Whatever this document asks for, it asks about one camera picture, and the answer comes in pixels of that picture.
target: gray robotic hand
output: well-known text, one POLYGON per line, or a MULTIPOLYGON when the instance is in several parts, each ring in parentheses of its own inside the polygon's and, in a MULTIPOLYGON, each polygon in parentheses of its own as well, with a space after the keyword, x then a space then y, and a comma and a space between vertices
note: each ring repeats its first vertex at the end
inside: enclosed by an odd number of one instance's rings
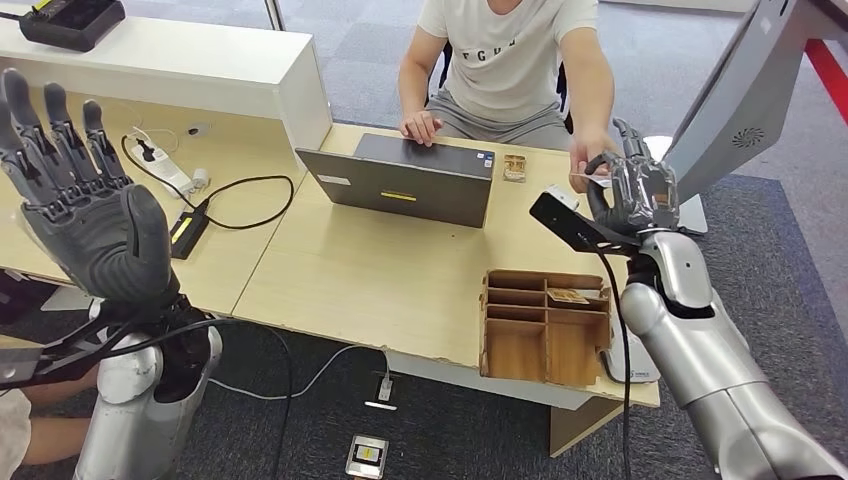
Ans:
POLYGON ((96 297, 142 303, 173 287, 165 214, 124 172, 100 106, 93 100, 83 106, 89 154, 60 85, 44 87, 51 143, 23 75, 8 69, 0 83, 0 164, 23 197, 23 218, 42 248, 96 297))

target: power strip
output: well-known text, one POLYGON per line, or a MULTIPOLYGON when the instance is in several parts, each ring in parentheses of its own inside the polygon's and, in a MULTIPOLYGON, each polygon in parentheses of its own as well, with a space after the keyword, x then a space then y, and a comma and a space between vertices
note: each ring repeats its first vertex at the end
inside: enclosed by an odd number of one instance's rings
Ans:
MULTIPOLYGON (((153 161, 149 162, 145 160, 144 149, 141 145, 136 145, 130 149, 130 153, 132 153, 139 165, 143 166, 150 173, 177 187, 183 195, 189 195, 191 190, 195 188, 195 184, 192 179, 189 178, 185 172, 180 170, 180 167, 171 160, 171 157, 168 156, 168 153, 165 152, 165 150, 162 150, 152 142, 145 141, 144 143, 153 149, 153 161)), ((179 195, 177 195, 171 187, 164 183, 162 183, 162 186, 165 187, 165 190, 172 197, 179 198, 179 195)))

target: black cable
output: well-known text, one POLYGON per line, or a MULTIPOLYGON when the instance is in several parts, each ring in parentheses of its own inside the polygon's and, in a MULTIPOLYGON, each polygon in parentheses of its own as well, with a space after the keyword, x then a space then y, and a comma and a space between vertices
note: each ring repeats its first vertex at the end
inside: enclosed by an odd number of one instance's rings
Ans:
POLYGON ((274 466, 271 468, 271 480, 277 480, 280 475, 280 460, 283 457, 283 448, 285 446, 285 438, 286 438, 286 426, 289 423, 289 411, 291 410, 291 402, 292 402, 292 393, 294 392, 294 376, 293 376, 293 367, 292 367, 292 358, 291 358, 291 350, 289 350, 289 345, 286 343, 286 339, 278 333, 273 328, 268 328, 268 330, 274 334, 275 337, 283 344, 283 350, 286 355, 286 365, 288 369, 288 392, 286 396, 288 397, 285 402, 286 406, 283 409, 283 425, 280 427, 280 436, 277 439, 277 456, 274 459, 274 466))
POLYGON ((135 353, 140 350, 144 350, 147 347, 152 347, 154 345, 158 345, 165 340, 174 338, 176 336, 182 335, 186 332, 190 332, 192 330, 197 330, 198 328, 204 327, 212 327, 215 325, 232 325, 235 323, 245 323, 244 320, 236 320, 235 318, 213 318, 211 320, 202 320, 200 322, 192 323, 186 325, 185 327, 177 328, 176 330, 171 330, 170 332, 160 335, 156 338, 151 338, 150 340, 145 340, 141 343, 136 343, 135 345, 131 345, 129 347, 119 348, 117 350, 112 350, 103 356, 104 359, 119 357, 121 355, 126 355, 128 353, 135 353))
POLYGON ((630 340, 627 337, 627 325, 624 323, 624 316, 621 314, 621 297, 618 293, 618 283, 615 281, 615 275, 612 273, 612 267, 607 260, 606 255, 597 245, 590 242, 587 238, 580 236, 587 245, 589 245, 598 257, 601 263, 604 264, 604 269, 609 276, 610 284, 612 285, 612 297, 615 301, 615 311, 618 313, 618 323, 621 327, 621 341, 624 344, 624 412, 622 413, 621 426, 621 448, 624 456, 624 478, 630 480, 630 340))
MULTIPOLYGON (((130 161, 130 163, 132 163, 133 165, 138 167, 139 170, 141 170, 143 173, 147 174, 148 176, 150 176, 150 177, 164 183, 165 185, 167 185, 174 192, 176 192, 176 194, 180 197, 180 199, 182 199, 183 202, 186 203, 186 205, 188 205, 189 207, 191 207, 192 209, 197 210, 197 211, 205 212, 206 209, 209 206, 209 202, 212 200, 212 197, 214 197, 215 195, 217 195, 217 194, 219 194, 219 193, 221 193, 225 190, 228 190, 228 189, 235 187, 237 185, 241 185, 243 183, 261 182, 261 181, 265 181, 265 180, 285 180, 286 182, 288 182, 289 191, 290 191, 289 199, 286 201, 285 205, 283 205, 283 208, 281 208, 277 213, 275 213, 271 217, 266 218, 265 220, 261 220, 261 221, 254 222, 254 223, 249 223, 249 224, 246 224, 246 225, 228 225, 226 223, 222 223, 222 222, 219 222, 218 220, 215 220, 214 218, 210 217, 206 213, 203 214, 203 216, 206 217, 209 220, 209 223, 212 223, 213 225, 217 225, 221 228, 226 228, 228 230, 247 230, 247 229, 250 229, 250 228, 261 227, 262 225, 266 225, 268 223, 271 223, 274 220, 285 215, 285 213, 288 211, 289 207, 291 207, 292 201, 294 200, 294 182, 292 182, 291 178, 289 178, 287 175, 264 175, 264 176, 259 176, 259 177, 242 178, 242 179, 236 180, 234 182, 228 183, 228 184, 214 190, 205 199, 203 199, 203 201, 200 202, 200 204, 195 205, 185 195, 183 195, 183 193, 180 192, 180 190, 177 187, 175 187, 173 184, 171 184, 167 180, 159 177, 155 173, 147 170, 141 164, 139 164, 138 161, 130 154, 129 150, 127 150, 127 145, 126 145, 127 139, 129 139, 129 135, 124 135, 123 137, 121 137, 121 150, 124 152, 124 156, 127 157, 127 159, 130 161)), ((146 143, 144 143, 143 140, 138 140, 138 141, 139 141, 139 145, 142 145, 142 144, 144 146, 147 145, 146 143)))

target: sticker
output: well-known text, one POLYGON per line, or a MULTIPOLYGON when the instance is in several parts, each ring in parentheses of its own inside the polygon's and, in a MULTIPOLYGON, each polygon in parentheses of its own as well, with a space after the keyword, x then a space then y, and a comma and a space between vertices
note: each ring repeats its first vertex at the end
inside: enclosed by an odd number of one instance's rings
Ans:
POLYGON ((357 445, 356 458, 357 460, 365 460, 366 462, 376 462, 380 459, 380 449, 357 445))
POLYGON ((416 198, 412 195, 406 195, 403 193, 395 193, 395 192, 380 192, 380 195, 387 198, 397 198, 398 200, 406 200, 408 202, 416 201, 416 198))
POLYGON ((188 225, 191 223, 191 217, 188 217, 183 221, 183 224, 177 228, 177 231, 174 232, 174 235, 171 237, 171 243, 177 243, 177 240, 180 239, 185 229, 188 228, 188 225))
POLYGON ((334 177, 332 175, 317 175, 318 180, 327 183, 335 183, 338 185, 350 185, 350 180, 344 177, 334 177))

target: cable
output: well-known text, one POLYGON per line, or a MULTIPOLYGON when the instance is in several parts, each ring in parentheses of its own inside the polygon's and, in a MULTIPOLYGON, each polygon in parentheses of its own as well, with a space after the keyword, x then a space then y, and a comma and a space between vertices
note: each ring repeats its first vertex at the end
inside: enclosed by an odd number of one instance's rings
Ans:
POLYGON ((198 328, 205 327, 214 327, 215 325, 232 325, 235 323, 246 323, 244 320, 236 320, 235 318, 213 318, 211 320, 202 320, 200 322, 192 323, 186 325, 185 327, 180 327, 176 330, 171 330, 170 332, 160 335, 156 338, 151 338, 150 340, 145 340, 141 343, 136 343, 135 345, 130 345, 129 347, 119 348, 117 350, 112 350, 103 356, 102 359, 112 358, 112 357, 120 357, 121 355, 126 355, 128 353, 135 353, 140 350, 144 350, 147 347, 152 347, 154 345, 158 345, 165 340, 174 338, 176 336, 182 335, 184 333, 190 332, 192 330, 197 330, 198 328))
MULTIPOLYGON (((182 192, 180 192, 180 190, 177 187, 175 187, 174 185, 172 185, 167 180, 162 179, 161 177, 159 177, 155 173, 147 170, 141 164, 139 164, 138 161, 129 153, 129 150, 127 150, 127 139, 128 138, 130 138, 129 135, 124 135, 123 137, 121 137, 121 150, 124 152, 124 156, 127 157, 127 160, 129 160, 130 163, 135 165, 143 173, 147 174, 148 176, 150 176, 150 177, 164 183, 168 187, 170 187, 174 192, 176 192, 176 194, 180 197, 180 199, 182 199, 182 201, 186 203, 186 205, 188 205, 189 207, 193 208, 196 211, 203 212, 203 216, 205 216, 209 220, 210 223, 212 223, 213 225, 217 225, 221 228, 226 228, 228 230, 248 230, 250 228, 261 227, 262 225, 271 223, 274 220, 285 215, 285 213, 288 211, 289 207, 291 206, 292 201, 294 200, 294 182, 292 182, 291 178, 289 178, 287 175, 264 175, 264 176, 259 176, 259 177, 242 178, 240 180, 236 180, 234 182, 228 183, 228 184, 214 190, 212 193, 207 195, 207 197, 202 202, 200 202, 200 204, 195 205, 194 203, 191 202, 191 200, 189 200, 185 195, 183 195, 182 192), (283 208, 281 208, 274 215, 266 218, 265 220, 261 220, 261 221, 254 222, 254 223, 249 223, 249 224, 246 224, 246 225, 228 225, 226 223, 222 223, 222 222, 219 222, 218 220, 215 220, 214 218, 210 217, 209 215, 206 215, 205 212, 206 212, 206 209, 209 207, 209 202, 212 200, 212 198, 215 195, 217 195, 217 194, 219 194, 219 193, 221 193, 225 190, 228 190, 232 187, 235 187, 237 185, 241 185, 243 183, 261 182, 261 181, 265 181, 265 180, 285 180, 289 184, 289 191, 290 191, 289 198, 286 201, 285 205, 283 205, 283 208)), ((139 141, 140 145, 144 144, 143 141, 140 141, 140 140, 136 140, 136 141, 139 141)))
MULTIPOLYGON (((280 343, 283 345, 283 351, 286 356, 286 366, 288 369, 288 390, 286 391, 287 396, 291 396, 292 391, 294 390, 294 368, 292 367, 292 357, 291 350, 289 349, 288 343, 286 343, 286 339, 283 336, 274 330, 273 328, 268 328, 280 343)), ((291 399, 286 400, 286 406, 283 409, 283 425, 280 427, 280 436, 277 440, 277 458, 274 460, 274 466, 271 469, 271 480, 277 480, 280 478, 280 460, 283 457, 283 447, 285 446, 285 438, 286 438, 286 426, 289 423, 289 412, 291 411, 291 399)))
POLYGON ((164 150, 165 152, 170 154, 170 153, 176 152, 180 148, 180 137, 176 133, 174 133, 173 130, 168 130, 167 128, 151 128, 149 130, 142 130, 139 127, 130 127, 130 128, 133 129, 133 133, 129 134, 130 138, 138 138, 138 135, 142 135, 150 143, 156 143, 156 142, 153 141, 152 138, 150 138, 151 133, 169 133, 169 134, 171 134, 171 137, 174 139, 174 145, 170 149, 163 148, 162 150, 164 150))
MULTIPOLYGON (((295 399, 297 397, 301 397, 301 396, 305 395, 306 392, 308 392, 309 389, 312 388, 312 385, 315 384, 315 382, 318 380, 318 378, 321 375, 324 374, 324 371, 327 370, 327 368, 330 366, 330 364, 332 364, 336 360, 336 358, 338 358, 339 355, 341 355, 342 353, 344 353, 348 350, 353 350, 354 348, 367 348, 368 350, 372 350, 371 348, 363 346, 363 345, 348 345, 347 347, 344 347, 344 348, 338 350, 336 353, 333 354, 332 357, 330 357, 329 360, 327 360, 327 363, 325 363, 324 366, 321 367, 318 370, 318 373, 316 373, 315 376, 312 377, 312 380, 310 380, 309 383, 307 383, 306 386, 303 387, 303 390, 301 390, 297 393, 293 393, 291 395, 291 398, 295 399)), ((389 374, 390 374, 390 372, 389 372, 389 357, 386 356, 386 352, 383 352, 383 356, 386 358, 386 376, 389 376, 389 374)), ((286 400, 287 398, 289 398, 287 395, 280 395, 280 396, 276 396, 276 397, 260 395, 258 393, 253 393, 249 390, 242 390, 241 388, 236 388, 236 387, 233 387, 231 385, 227 385, 226 383, 224 383, 220 380, 215 380, 214 378, 210 378, 209 381, 211 383, 214 383, 215 385, 223 388, 224 390, 229 390, 231 392, 240 393, 242 395, 247 395, 248 397, 255 398, 257 400, 264 400, 264 401, 267 401, 267 402, 275 402, 275 401, 278 401, 278 400, 286 400)))
POLYGON ((601 263, 604 264, 604 269, 607 271, 607 276, 610 279, 610 284, 612 285, 612 297, 615 301, 615 311, 618 313, 618 323, 621 327, 621 341, 624 343, 624 412, 622 413, 622 426, 621 426, 621 448, 622 454, 624 457, 624 478, 625 480, 630 480, 630 341, 627 338, 627 325, 624 323, 624 316, 621 314, 621 297, 618 293, 618 283, 615 281, 615 275, 612 273, 612 267, 609 264, 609 260, 607 260, 606 255, 601 249, 598 248, 597 245, 590 242, 586 237, 582 234, 580 238, 586 242, 592 250, 598 255, 601 259, 601 263))

